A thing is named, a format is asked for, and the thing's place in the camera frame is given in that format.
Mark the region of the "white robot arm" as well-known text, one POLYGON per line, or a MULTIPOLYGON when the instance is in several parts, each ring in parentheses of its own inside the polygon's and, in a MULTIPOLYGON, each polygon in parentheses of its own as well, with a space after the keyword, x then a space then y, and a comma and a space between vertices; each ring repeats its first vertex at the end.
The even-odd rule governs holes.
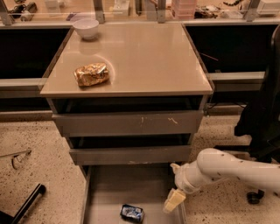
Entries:
POLYGON ((164 203, 164 212, 171 213, 185 199, 187 194, 197 192, 202 186, 223 179, 237 179, 262 191, 280 193, 280 167, 243 160, 215 148, 202 150, 190 164, 171 164, 175 175, 174 183, 164 203))

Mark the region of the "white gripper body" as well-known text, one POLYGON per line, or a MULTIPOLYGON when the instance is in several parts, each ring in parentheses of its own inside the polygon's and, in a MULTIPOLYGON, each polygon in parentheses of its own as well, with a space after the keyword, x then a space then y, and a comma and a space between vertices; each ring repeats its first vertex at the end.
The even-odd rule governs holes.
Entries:
POLYGON ((205 184, 196 161, 183 165, 171 163, 171 168, 175 175, 176 187, 184 193, 195 193, 205 184))

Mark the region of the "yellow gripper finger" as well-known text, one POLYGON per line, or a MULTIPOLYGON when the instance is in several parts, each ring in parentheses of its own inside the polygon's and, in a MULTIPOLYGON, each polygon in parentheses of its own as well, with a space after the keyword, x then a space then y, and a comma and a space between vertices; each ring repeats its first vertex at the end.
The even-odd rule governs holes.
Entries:
POLYGON ((164 202, 163 211, 167 214, 172 212, 180 203, 186 199, 186 194, 179 189, 172 188, 164 202))

